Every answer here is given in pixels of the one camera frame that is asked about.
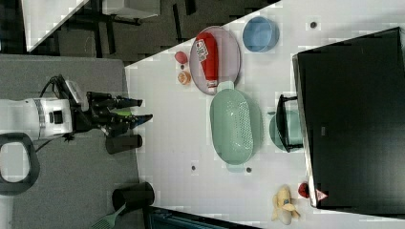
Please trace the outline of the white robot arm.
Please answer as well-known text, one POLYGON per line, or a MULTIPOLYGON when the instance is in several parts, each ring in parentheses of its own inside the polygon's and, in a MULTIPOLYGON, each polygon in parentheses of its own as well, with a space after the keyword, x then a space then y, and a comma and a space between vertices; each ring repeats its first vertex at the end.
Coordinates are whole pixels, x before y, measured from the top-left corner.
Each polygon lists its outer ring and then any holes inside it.
POLYGON ((119 109, 138 107, 140 99, 88 92, 84 99, 73 95, 58 98, 27 98, 1 101, 1 194, 16 196, 37 181, 40 164, 36 141, 46 143, 99 129, 116 138, 142 125, 150 114, 120 114, 119 109))

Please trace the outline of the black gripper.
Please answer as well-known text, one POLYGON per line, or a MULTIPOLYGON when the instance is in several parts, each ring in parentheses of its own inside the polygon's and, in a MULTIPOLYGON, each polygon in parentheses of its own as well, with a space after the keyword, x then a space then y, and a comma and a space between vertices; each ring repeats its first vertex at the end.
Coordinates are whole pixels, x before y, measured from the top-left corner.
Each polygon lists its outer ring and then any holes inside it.
POLYGON ((87 92, 86 98, 79 103, 72 100, 72 135, 85 133, 93 129, 101 130, 106 136, 116 136, 119 130, 134 129, 153 118, 151 114, 120 115, 111 109, 140 107, 141 99, 114 98, 111 94, 87 92))

